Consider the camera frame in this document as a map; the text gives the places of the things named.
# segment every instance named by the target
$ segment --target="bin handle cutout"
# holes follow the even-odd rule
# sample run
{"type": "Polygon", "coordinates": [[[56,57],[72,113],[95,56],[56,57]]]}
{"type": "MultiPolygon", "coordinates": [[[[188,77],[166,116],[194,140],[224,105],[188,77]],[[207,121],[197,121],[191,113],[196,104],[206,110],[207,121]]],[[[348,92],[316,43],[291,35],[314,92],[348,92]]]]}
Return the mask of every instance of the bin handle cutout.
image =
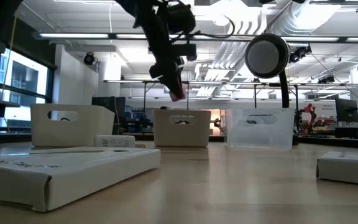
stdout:
{"type": "Polygon", "coordinates": [[[76,111],[51,110],[48,112],[47,118],[51,121],[72,122],[78,121],[80,114],[76,111]]]}
{"type": "Polygon", "coordinates": [[[250,125],[261,125],[261,124],[274,124],[277,122],[277,117],[274,114],[249,114],[243,120],[238,122],[238,126],[250,126],[250,125]]]}
{"type": "Polygon", "coordinates": [[[195,123],[196,119],[192,115],[171,115],[169,117],[169,124],[193,125],[195,123]]]}

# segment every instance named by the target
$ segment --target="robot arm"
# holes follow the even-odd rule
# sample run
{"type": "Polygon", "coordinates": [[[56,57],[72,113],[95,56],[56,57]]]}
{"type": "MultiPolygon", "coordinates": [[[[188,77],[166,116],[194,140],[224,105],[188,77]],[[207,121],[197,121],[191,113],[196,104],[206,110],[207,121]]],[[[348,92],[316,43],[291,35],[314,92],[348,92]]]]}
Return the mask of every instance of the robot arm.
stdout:
{"type": "Polygon", "coordinates": [[[173,100],[184,99],[180,78],[184,62],[169,38],[171,27],[168,20],[171,15],[166,11],[168,2],[157,0],[117,0],[117,2],[135,17],[134,28],[141,26],[144,31],[149,49],[156,61],[150,68],[151,77],[158,78],[170,90],[173,100]],[[154,6],[159,6],[157,13],[154,6]]]}

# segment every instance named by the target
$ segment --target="white box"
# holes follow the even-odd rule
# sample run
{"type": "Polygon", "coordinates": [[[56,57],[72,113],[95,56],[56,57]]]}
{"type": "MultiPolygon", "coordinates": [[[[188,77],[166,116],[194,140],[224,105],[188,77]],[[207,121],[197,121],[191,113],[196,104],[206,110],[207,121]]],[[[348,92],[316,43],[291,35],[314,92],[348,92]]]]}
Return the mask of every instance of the white box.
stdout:
{"type": "Polygon", "coordinates": [[[31,105],[31,131],[34,146],[73,147],[93,146],[97,135],[111,135],[114,113],[102,106],[55,104],[31,105]],[[58,111],[57,120],[48,118],[58,111]],[[77,120],[60,121],[67,112],[76,112],[77,120]]]}
{"type": "Polygon", "coordinates": [[[160,165],[156,149],[76,147],[0,155],[0,204],[46,212],[160,165]]]}
{"type": "Polygon", "coordinates": [[[225,115],[227,146],[292,149],[294,109],[234,109],[225,115]]]}
{"type": "Polygon", "coordinates": [[[94,146],[95,147],[135,147],[134,136],[123,136],[123,135],[106,135],[106,136],[95,136],[94,146]]]}
{"type": "Polygon", "coordinates": [[[317,160],[316,177],[358,184],[358,153],[326,153],[317,160]]]}
{"type": "Polygon", "coordinates": [[[210,111],[154,110],[154,144],[168,147],[206,147],[210,111]]]}

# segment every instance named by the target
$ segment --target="table surface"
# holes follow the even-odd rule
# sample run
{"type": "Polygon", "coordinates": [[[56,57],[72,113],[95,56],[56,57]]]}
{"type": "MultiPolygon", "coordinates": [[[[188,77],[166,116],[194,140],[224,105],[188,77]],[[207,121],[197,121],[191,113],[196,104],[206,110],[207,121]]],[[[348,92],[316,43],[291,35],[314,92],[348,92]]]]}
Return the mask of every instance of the table surface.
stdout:
{"type": "MultiPolygon", "coordinates": [[[[29,150],[29,143],[0,145],[0,154],[29,150]]],[[[358,185],[315,177],[318,157],[357,149],[300,144],[274,151],[210,143],[161,150],[158,170],[48,213],[0,206],[0,223],[358,223],[358,185]]]]}

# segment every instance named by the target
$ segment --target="camera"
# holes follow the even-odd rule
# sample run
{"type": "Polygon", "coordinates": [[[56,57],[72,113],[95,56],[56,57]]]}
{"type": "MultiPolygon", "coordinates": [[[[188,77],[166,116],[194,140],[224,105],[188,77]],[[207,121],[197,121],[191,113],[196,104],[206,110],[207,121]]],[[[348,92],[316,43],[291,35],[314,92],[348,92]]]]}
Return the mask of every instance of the camera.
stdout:
{"type": "Polygon", "coordinates": [[[98,62],[98,60],[94,57],[94,53],[93,52],[88,52],[86,53],[85,57],[84,57],[84,63],[86,65],[94,65],[98,62]]]}

